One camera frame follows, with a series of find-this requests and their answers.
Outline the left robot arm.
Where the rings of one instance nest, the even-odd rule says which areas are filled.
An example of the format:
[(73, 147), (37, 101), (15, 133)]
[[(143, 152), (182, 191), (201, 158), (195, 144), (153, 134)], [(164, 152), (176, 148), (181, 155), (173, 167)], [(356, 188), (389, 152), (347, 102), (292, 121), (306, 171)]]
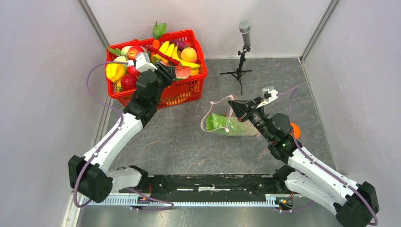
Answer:
[(81, 157), (73, 155), (68, 161), (73, 200), (79, 208), (85, 206), (78, 201), (79, 193), (101, 203), (111, 192), (132, 188), (141, 193), (148, 188), (148, 179), (138, 168), (109, 170), (125, 145), (155, 115), (164, 89), (176, 79), (175, 67), (159, 62), (140, 72), (137, 89), (124, 110), (118, 111), (120, 118), (112, 129), (90, 151)]

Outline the toy watermelon slice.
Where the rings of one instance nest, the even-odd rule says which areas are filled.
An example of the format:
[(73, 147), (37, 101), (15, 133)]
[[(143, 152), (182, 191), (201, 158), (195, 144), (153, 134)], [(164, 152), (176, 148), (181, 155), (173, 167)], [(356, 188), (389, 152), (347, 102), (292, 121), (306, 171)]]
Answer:
[(192, 73), (192, 69), (191, 67), (187, 67), (187, 66), (176, 66), (174, 69), (174, 73), (175, 73), (175, 80), (184, 80), (187, 79), (191, 73)]

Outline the toy napa cabbage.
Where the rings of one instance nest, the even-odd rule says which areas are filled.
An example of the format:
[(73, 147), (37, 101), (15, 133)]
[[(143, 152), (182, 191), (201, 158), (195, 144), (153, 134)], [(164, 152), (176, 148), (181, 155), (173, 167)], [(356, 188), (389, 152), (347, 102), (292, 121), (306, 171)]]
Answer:
[(234, 116), (216, 113), (206, 117), (203, 129), (221, 136), (256, 136), (258, 131), (250, 122), (239, 122)]

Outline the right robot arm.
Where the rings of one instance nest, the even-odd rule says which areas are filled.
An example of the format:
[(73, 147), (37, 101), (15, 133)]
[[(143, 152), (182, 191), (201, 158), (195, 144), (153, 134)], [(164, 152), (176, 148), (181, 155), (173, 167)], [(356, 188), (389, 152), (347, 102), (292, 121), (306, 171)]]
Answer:
[(287, 115), (268, 117), (260, 97), (228, 104), (238, 120), (249, 121), (268, 141), (270, 153), (285, 163), (273, 180), (277, 192), (290, 190), (309, 198), (330, 211), (343, 227), (378, 225), (375, 187), (359, 184), (320, 161), (295, 138)]

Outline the clear zip top bag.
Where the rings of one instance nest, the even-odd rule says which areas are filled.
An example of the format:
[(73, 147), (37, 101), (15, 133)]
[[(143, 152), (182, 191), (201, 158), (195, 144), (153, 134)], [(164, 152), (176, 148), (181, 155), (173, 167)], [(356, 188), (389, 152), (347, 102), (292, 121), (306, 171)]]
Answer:
[(210, 101), (210, 109), (202, 118), (202, 131), (225, 137), (239, 137), (243, 140), (262, 140), (260, 133), (249, 122), (240, 122), (228, 101), (238, 100), (235, 95), (228, 95), (218, 101)]

